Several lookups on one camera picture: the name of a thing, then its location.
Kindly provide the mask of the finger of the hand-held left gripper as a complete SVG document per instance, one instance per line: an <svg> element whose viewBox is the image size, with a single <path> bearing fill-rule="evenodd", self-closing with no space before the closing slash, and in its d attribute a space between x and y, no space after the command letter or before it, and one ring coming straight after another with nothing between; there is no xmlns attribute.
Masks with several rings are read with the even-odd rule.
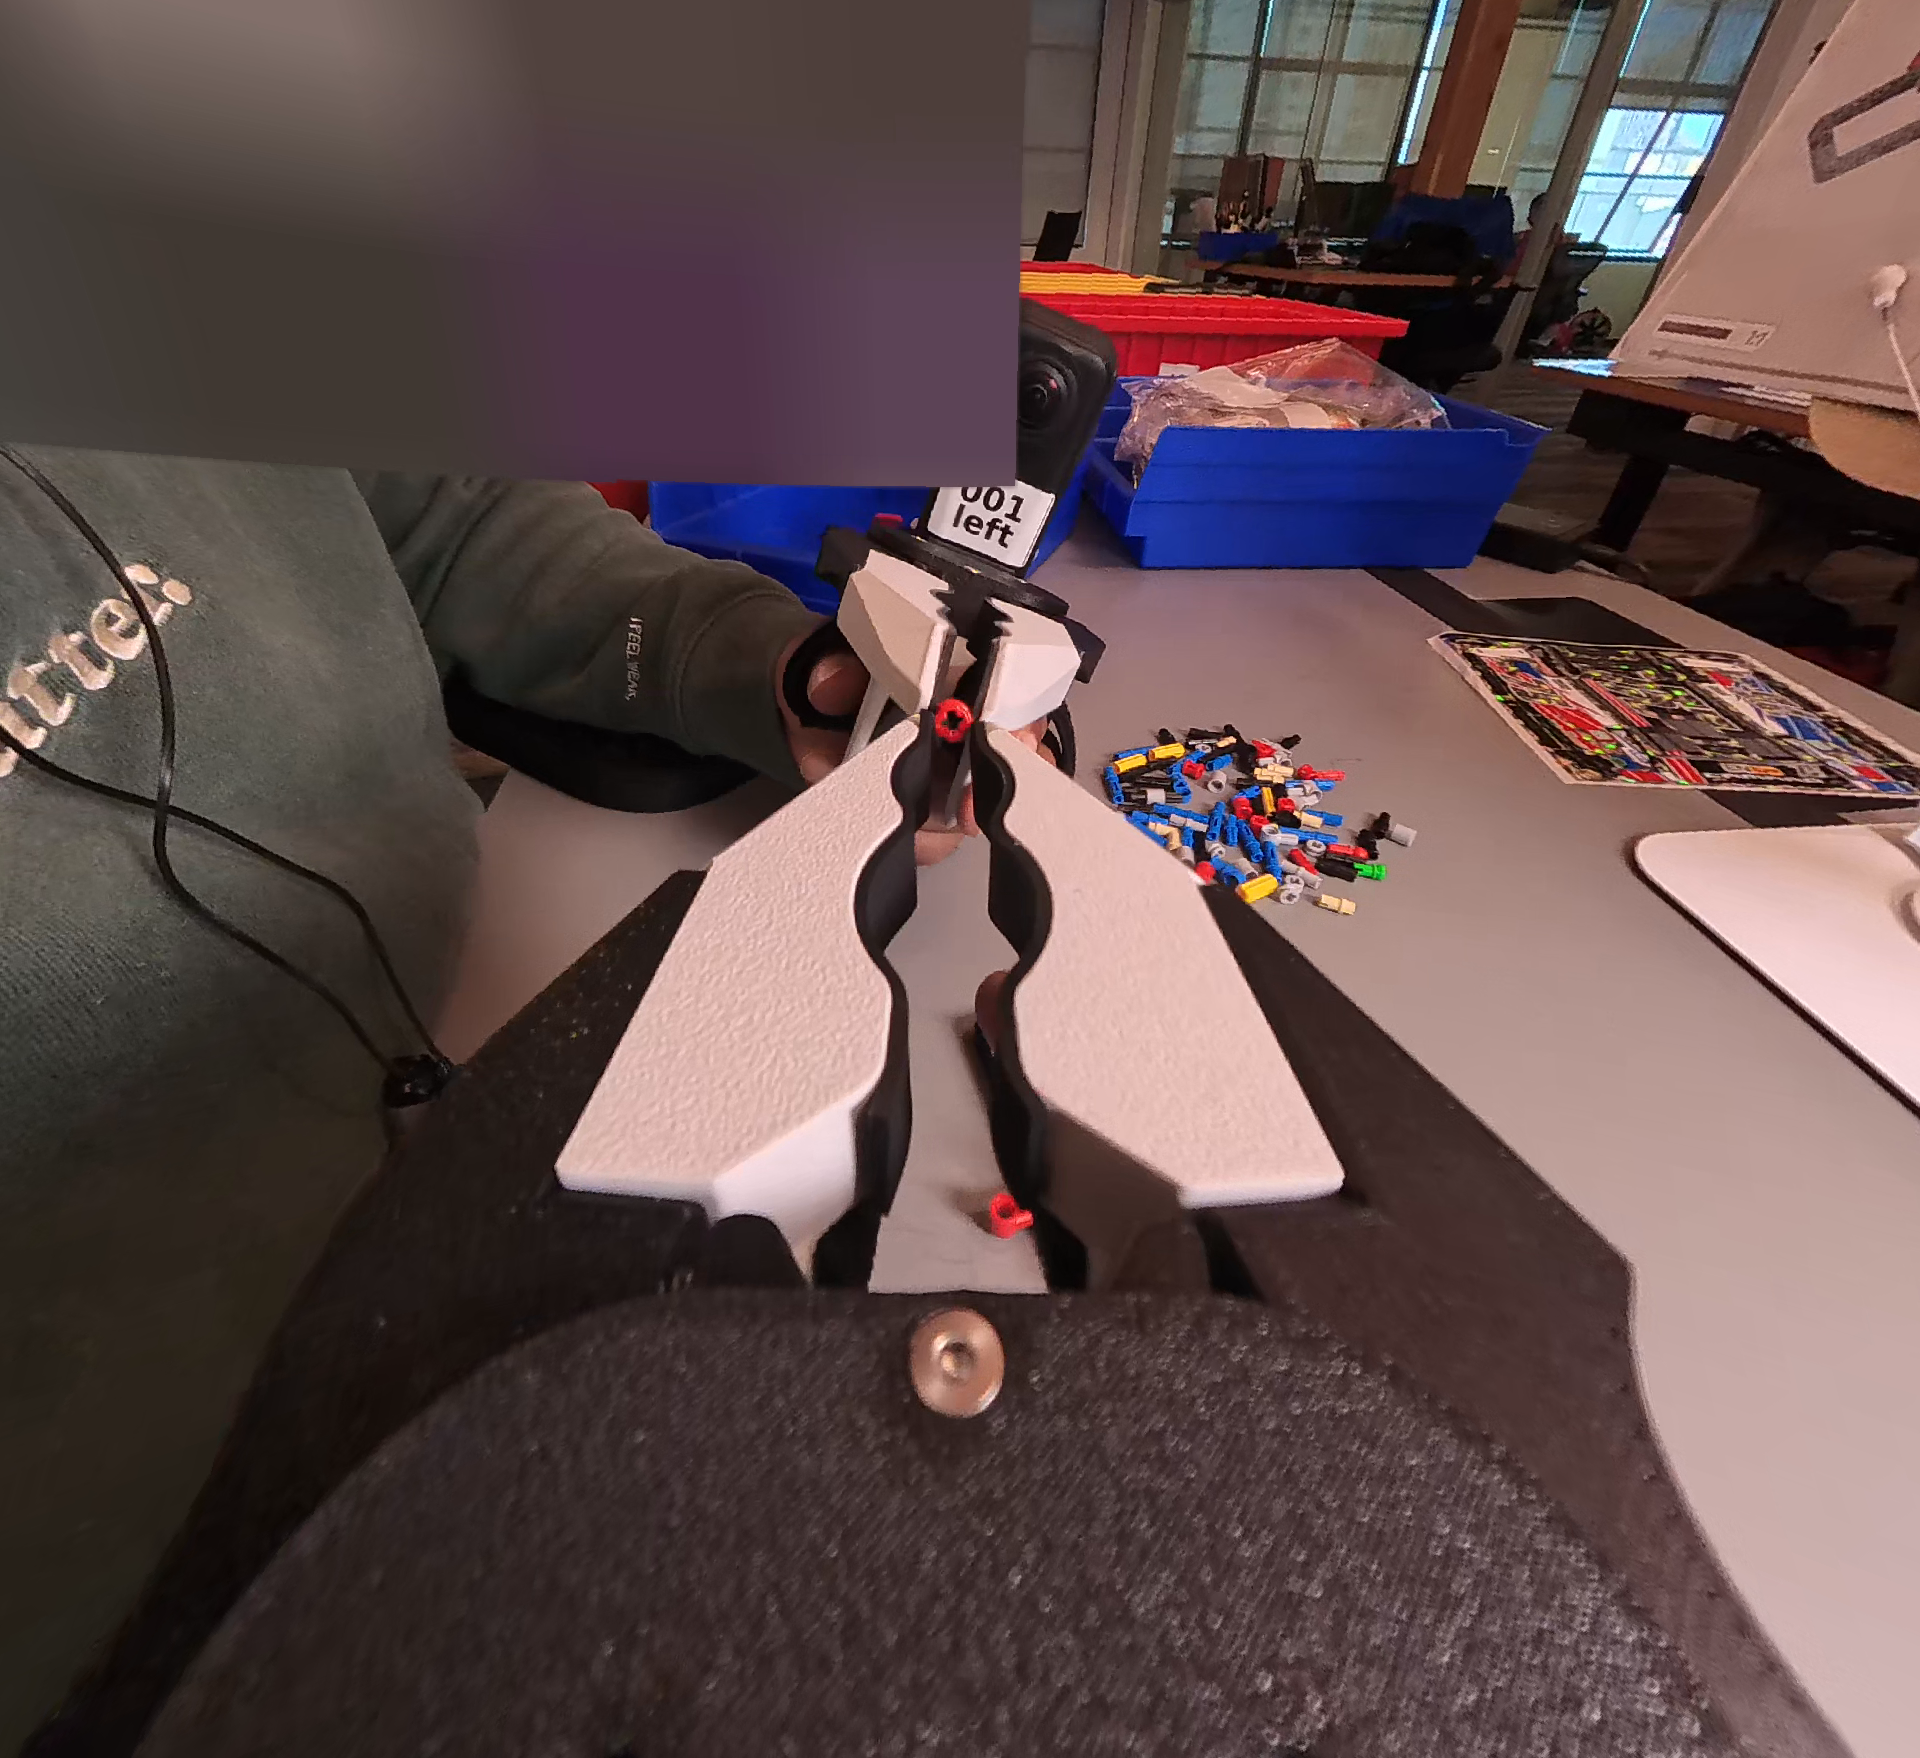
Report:
<svg viewBox="0 0 1920 1758"><path fill-rule="evenodd" d="M1080 652L1059 619L972 619L960 650L966 653L960 700L972 711L960 745L960 826L974 829L972 740L995 727L1041 762L1059 762L1048 723L1067 701Z"/></svg>
<svg viewBox="0 0 1920 1758"><path fill-rule="evenodd" d="M944 701L956 631L941 580L902 558L867 558L853 571L834 623L867 671L842 751L850 762L875 739L887 706L919 722Z"/></svg>

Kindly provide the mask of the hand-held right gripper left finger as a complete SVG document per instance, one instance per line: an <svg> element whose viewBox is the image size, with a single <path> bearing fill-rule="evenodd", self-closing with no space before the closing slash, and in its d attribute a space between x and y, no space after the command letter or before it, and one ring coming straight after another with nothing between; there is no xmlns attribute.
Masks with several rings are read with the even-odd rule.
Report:
<svg viewBox="0 0 1920 1758"><path fill-rule="evenodd" d="M765 1217L865 1280L911 1134L887 948L918 906L940 745L902 722L710 860L555 1173L571 1194Z"/></svg>

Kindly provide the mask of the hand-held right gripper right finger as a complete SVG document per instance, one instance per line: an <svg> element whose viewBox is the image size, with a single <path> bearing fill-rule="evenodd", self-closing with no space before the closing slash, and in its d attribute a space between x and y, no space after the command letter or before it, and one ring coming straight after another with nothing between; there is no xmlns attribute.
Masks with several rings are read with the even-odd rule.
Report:
<svg viewBox="0 0 1920 1758"><path fill-rule="evenodd" d="M1330 1197L1343 1170L1226 928L1260 918L1012 733L970 739L987 918L1012 970L994 1152L1083 1253Z"/></svg>

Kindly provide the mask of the person's left forearm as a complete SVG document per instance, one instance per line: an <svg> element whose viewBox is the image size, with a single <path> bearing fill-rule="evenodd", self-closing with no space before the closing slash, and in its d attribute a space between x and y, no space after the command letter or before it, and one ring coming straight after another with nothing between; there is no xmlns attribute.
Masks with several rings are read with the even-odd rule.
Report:
<svg viewBox="0 0 1920 1758"><path fill-rule="evenodd" d="M819 619L780 582L658 538L589 487L352 472L443 676L495 703L666 739L780 784L842 747L780 681Z"/></svg>

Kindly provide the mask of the pile of small lego pieces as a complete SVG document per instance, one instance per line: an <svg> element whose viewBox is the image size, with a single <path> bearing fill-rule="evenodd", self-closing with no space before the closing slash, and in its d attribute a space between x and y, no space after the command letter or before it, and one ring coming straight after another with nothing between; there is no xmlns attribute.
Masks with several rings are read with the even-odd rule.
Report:
<svg viewBox="0 0 1920 1758"><path fill-rule="evenodd" d="M1159 730L1096 766L1105 803L1199 886L1343 922L1420 836L1399 810L1361 810L1346 781L1299 733L1235 726Z"/></svg>

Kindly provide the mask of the lego sticker sheet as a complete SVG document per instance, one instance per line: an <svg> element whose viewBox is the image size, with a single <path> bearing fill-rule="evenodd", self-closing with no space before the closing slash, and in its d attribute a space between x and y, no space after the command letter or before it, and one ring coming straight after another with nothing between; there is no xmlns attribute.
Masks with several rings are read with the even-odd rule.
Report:
<svg viewBox="0 0 1920 1758"><path fill-rule="evenodd" d="M1458 631L1429 648L1571 787L1917 796L1914 751L1734 652Z"/></svg>

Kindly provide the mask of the lego instruction booklet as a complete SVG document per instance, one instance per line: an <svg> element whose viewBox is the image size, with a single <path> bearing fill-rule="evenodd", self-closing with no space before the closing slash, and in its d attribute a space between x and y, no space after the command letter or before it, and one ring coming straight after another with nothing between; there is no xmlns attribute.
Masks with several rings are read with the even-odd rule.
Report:
<svg viewBox="0 0 1920 1758"><path fill-rule="evenodd" d="M1625 331L1618 374L1915 414L1917 0L1854 0Z"/></svg>

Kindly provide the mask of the person's left hand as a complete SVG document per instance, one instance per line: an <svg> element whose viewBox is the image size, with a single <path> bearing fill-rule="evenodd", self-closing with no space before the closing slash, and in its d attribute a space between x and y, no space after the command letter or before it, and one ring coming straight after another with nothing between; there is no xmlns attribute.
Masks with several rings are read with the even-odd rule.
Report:
<svg viewBox="0 0 1920 1758"><path fill-rule="evenodd" d="M865 663L834 621L819 623L780 657L775 690L802 787L821 782L842 762L868 687Z"/></svg>

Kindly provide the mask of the empty blue plastic bin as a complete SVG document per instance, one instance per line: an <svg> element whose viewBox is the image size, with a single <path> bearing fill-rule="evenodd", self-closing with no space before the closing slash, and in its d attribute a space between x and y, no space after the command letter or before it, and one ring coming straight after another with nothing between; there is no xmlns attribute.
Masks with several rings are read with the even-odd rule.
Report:
<svg viewBox="0 0 1920 1758"><path fill-rule="evenodd" d="M654 483L650 527L676 546L745 564L821 606L833 597L816 574L829 527L868 531L875 516L919 524L928 500L913 488Z"/></svg>

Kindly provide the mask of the blue plastic bin with bag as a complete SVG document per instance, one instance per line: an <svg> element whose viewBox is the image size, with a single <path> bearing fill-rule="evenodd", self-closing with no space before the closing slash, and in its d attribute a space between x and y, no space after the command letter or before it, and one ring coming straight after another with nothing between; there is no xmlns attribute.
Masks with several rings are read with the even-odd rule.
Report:
<svg viewBox="0 0 1920 1758"><path fill-rule="evenodd" d="M1133 474L1114 447L1138 389L1106 402L1077 480L1143 571L1458 571L1549 436L1442 400L1443 430L1177 425Z"/></svg>

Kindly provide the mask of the clear plastic bag of parts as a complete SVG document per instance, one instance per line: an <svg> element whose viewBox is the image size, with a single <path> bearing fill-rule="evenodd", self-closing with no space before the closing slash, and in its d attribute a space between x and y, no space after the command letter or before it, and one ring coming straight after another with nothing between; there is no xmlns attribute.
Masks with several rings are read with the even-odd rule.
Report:
<svg viewBox="0 0 1920 1758"><path fill-rule="evenodd" d="M1138 469L1171 428L1445 432L1445 408L1343 339L1313 339L1204 371L1140 379L1112 462Z"/></svg>

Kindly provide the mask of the red plastic bin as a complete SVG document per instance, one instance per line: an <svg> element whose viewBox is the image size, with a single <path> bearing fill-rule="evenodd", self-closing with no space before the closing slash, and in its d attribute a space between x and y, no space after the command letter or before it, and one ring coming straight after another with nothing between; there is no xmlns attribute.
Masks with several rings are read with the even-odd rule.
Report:
<svg viewBox="0 0 1920 1758"><path fill-rule="evenodd" d="M1281 348L1336 339L1367 360L1403 321L1319 302L1242 297L1091 265L1020 265L1020 295L1101 331L1117 377L1183 377Z"/></svg>

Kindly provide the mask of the white book stand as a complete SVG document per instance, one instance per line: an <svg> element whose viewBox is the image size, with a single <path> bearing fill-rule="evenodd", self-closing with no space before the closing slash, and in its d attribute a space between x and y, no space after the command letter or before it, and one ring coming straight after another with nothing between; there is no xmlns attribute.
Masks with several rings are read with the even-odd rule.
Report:
<svg viewBox="0 0 1920 1758"><path fill-rule="evenodd" d="M1667 906L1917 1105L1917 832L1666 832L1631 864Z"/></svg>

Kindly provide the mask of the wooden edged table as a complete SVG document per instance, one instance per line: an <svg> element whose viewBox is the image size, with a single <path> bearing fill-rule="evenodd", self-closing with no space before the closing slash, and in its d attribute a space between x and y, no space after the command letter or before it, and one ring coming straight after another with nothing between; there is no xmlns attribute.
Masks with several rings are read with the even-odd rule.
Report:
<svg viewBox="0 0 1920 1758"><path fill-rule="evenodd" d="M1788 440L1811 438L1813 400L1798 394L1700 377L1638 377L1618 369L1614 361L1593 360L1535 360L1527 369L1584 397L1649 405L1684 417L1711 417Z"/></svg>

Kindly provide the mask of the wooden pillar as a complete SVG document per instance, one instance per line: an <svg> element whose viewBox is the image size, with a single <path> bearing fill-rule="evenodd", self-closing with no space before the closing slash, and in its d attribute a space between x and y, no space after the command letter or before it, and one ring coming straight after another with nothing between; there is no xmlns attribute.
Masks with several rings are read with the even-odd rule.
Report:
<svg viewBox="0 0 1920 1758"><path fill-rule="evenodd" d="M1455 198L1468 185L1522 0L1461 0L1407 188Z"/></svg>

